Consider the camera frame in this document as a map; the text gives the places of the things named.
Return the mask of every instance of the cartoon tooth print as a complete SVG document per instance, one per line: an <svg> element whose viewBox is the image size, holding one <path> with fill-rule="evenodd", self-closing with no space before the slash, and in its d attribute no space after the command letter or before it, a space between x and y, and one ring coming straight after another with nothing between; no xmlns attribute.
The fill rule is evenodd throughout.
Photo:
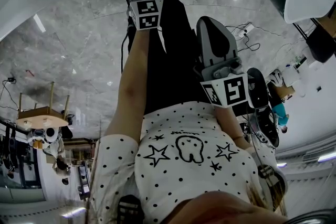
<svg viewBox="0 0 336 224"><path fill-rule="evenodd" d="M185 162L203 162L203 142L198 137L182 135L176 139L175 144L181 159Z"/></svg>

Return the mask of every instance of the marble floor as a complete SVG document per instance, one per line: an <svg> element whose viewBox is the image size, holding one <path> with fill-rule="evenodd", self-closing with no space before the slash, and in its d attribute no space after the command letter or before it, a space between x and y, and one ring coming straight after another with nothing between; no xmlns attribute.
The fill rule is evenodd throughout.
<svg viewBox="0 0 336 224"><path fill-rule="evenodd" d="M259 42L260 49L238 54L245 70L256 67L267 76L277 66L301 55L307 46L270 0L181 1L193 28L204 15L226 26L251 22L257 27L248 35L248 44ZM0 42L0 78L15 76L17 80L16 84L6 84L13 100L18 103L22 92L23 109L32 109L35 103L47 105L50 83L54 81L55 110L62 110L70 95L74 137L98 137L117 105L126 9L125 0L59 0L37 13L44 33L33 18L13 30ZM310 21L299 24L306 32L313 29ZM237 42L238 49L245 47L244 42ZM0 105L10 107L0 108L0 116L14 121L16 105L7 91Z"/></svg>

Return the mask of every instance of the star print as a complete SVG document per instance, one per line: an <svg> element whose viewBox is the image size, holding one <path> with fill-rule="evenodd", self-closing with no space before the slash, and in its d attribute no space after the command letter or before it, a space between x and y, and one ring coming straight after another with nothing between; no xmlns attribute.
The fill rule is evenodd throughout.
<svg viewBox="0 0 336 224"><path fill-rule="evenodd" d="M163 134L161 134L161 135L159 135L159 136L155 136L155 138L153 138L152 140L160 140L160 139L164 139L164 137L163 137Z"/></svg>
<svg viewBox="0 0 336 224"><path fill-rule="evenodd" d="M217 170L219 170L219 171L221 170L221 169L218 167L219 163L214 164L213 161L211 161L211 163L212 163L212 165L210 165L210 167L213 168L213 169L215 170L215 172L216 172Z"/></svg>
<svg viewBox="0 0 336 224"><path fill-rule="evenodd" d="M145 159L152 159L154 160L154 167L158 164L159 160L161 159L170 159L164 155L168 145L164 148L157 150L154 146L151 146L153 153L144 157Z"/></svg>
<svg viewBox="0 0 336 224"><path fill-rule="evenodd" d="M222 156L225 156L226 157L226 159L228 160L228 161L230 161L230 159L232 158L230 155L232 155L232 154L237 154L238 152L234 152L234 151L231 151L230 150L230 144L228 144L226 147L221 147L221 146L218 146L218 145L216 145L217 147L218 147L218 149L219 149L219 153L217 154L217 156L215 156L216 158L218 158L218 157L222 157Z"/></svg>

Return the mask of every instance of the blue object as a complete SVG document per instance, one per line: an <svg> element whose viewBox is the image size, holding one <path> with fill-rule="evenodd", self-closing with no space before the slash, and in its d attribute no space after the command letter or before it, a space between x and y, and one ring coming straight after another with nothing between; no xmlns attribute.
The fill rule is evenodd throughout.
<svg viewBox="0 0 336 224"><path fill-rule="evenodd" d="M288 122L288 118L286 117L286 110L283 104L278 104L274 108L272 108L274 114L279 116L278 125L285 126Z"/></svg>

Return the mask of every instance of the white shirt with black dots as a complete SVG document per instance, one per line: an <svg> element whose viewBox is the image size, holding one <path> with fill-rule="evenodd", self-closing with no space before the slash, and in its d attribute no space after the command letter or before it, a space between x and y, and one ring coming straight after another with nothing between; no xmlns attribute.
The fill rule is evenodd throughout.
<svg viewBox="0 0 336 224"><path fill-rule="evenodd" d="M254 159L221 130L210 104L155 111L144 117L139 146L120 134L104 136L97 149L89 211L97 223L111 223L127 194L139 198L145 223L160 223L180 202L207 191L249 202L251 185L263 197ZM258 153L277 169L274 151Z"/></svg>

